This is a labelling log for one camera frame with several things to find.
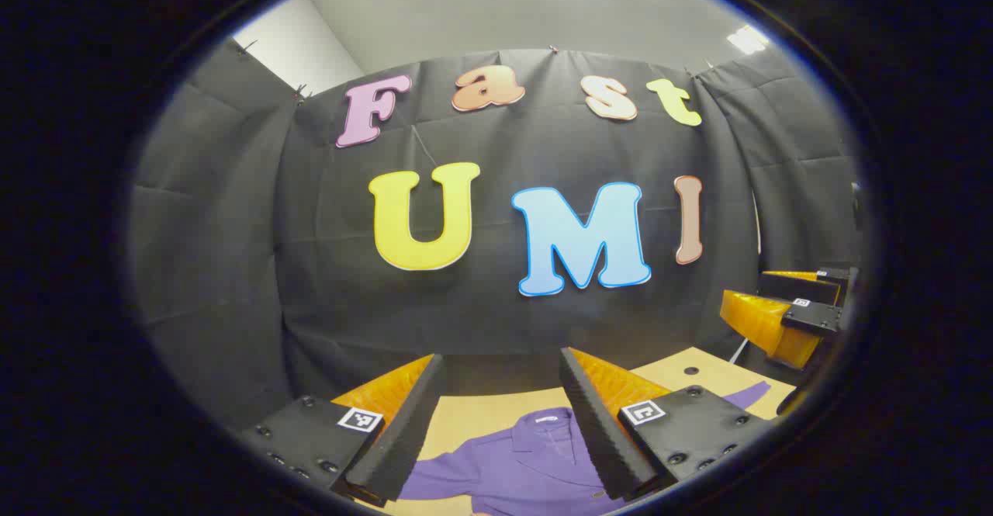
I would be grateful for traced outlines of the purple button-up shirt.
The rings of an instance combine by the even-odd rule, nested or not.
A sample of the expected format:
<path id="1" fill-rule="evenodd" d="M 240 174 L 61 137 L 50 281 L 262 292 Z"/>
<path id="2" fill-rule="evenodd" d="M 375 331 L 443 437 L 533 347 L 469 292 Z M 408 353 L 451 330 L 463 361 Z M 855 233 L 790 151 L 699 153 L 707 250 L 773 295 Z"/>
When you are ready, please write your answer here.
<path id="1" fill-rule="evenodd" d="M 769 391 L 758 381 L 723 398 L 749 411 Z M 606 494 L 559 388 L 440 399 L 397 506 L 427 516 L 601 516 L 625 502 Z"/>

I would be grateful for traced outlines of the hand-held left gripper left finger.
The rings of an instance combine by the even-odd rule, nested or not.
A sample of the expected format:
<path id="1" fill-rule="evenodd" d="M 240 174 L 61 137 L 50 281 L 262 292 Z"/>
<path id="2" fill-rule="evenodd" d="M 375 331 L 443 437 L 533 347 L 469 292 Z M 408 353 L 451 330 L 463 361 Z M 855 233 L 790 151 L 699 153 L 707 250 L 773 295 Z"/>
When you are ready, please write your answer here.
<path id="1" fill-rule="evenodd" d="M 400 497 L 444 389 L 444 357 L 426 355 L 332 400 L 291 400 L 239 442 L 313 495 L 383 507 Z"/>

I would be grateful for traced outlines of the white ceiling light panel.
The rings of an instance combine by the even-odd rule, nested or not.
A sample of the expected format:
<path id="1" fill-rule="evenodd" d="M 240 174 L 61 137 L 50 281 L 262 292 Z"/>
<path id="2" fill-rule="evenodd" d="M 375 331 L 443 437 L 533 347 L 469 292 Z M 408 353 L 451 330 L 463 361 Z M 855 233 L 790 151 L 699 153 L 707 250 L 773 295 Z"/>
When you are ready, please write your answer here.
<path id="1" fill-rule="evenodd" d="M 769 49 L 772 42 L 755 27 L 745 24 L 726 36 L 726 40 L 742 55 L 751 56 Z"/>

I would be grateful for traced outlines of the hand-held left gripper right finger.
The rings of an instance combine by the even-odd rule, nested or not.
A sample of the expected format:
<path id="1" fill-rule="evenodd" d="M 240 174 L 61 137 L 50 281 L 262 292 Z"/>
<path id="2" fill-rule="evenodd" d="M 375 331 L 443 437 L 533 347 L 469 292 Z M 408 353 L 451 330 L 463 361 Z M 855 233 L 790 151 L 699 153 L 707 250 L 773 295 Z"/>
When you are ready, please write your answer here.
<path id="1" fill-rule="evenodd" d="M 575 348 L 560 350 L 558 371 L 611 499 L 690 480 L 773 427 L 704 386 L 670 391 Z"/>

